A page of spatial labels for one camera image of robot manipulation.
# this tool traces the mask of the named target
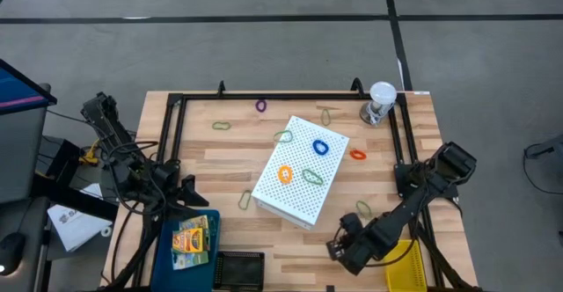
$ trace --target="yellow basket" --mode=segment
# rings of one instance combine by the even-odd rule
[[[411,244],[411,240],[399,240],[398,244],[384,258],[384,262],[395,260]],[[426,292],[426,276],[420,255],[418,240],[400,261],[385,267],[387,287],[391,292]]]

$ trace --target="black tray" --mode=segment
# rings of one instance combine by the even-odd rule
[[[219,252],[214,289],[261,291],[264,288],[264,252]]]

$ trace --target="white box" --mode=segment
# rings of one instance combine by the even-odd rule
[[[277,143],[252,197],[261,208],[310,230],[317,222],[349,138],[296,116],[291,116],[285,129],[291,131],[293,140]],[[280,137],[282,141],[288,139],[287,133]],[[313,149],[315,140],[328,145],[328,152],[323,156]],[[288,184],[278,179],[278,171],[283,165],[289,166],[293,172],[293,179]],[[307,182],[303,178],[304,169],[321,177],[323,185]]]

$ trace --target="blue ring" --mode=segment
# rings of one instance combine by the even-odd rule
[[[323,146],[325,146],[325,151],[321,151],[318,149],[317,145],[322,144]],[[313,149],[315,150],[315,152],[317,152],[318,155],[320,156],[324,156],[326,155],[326,153],[328,152],[328,145],[323,142],[320,139],[317,139],[316,141],[313,142]]]

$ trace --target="concrete floor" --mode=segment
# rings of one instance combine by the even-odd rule
[[[563,0],[395,0],[398,14],[563,13]],[[0,18],[386,13],[385,0],[4,0]],[[479,166],[460,187],[479,284],[497,291],[561,291],[563,198],[525,180],[522,150],[563,133],[563,22],[401,22],[413,88],[431,91],[444,140]],[[0,57],[78,117],[96,92],[114,95],[136,128],[149,90],[346,89],[386,80],[401,86],[388,22],[3,25]],[[78,145],[90,128],[48,115],[45,134]],[[549,158],[530,175],[563,191]],[[54,263],[50,291],[93,289],[105,245]]]

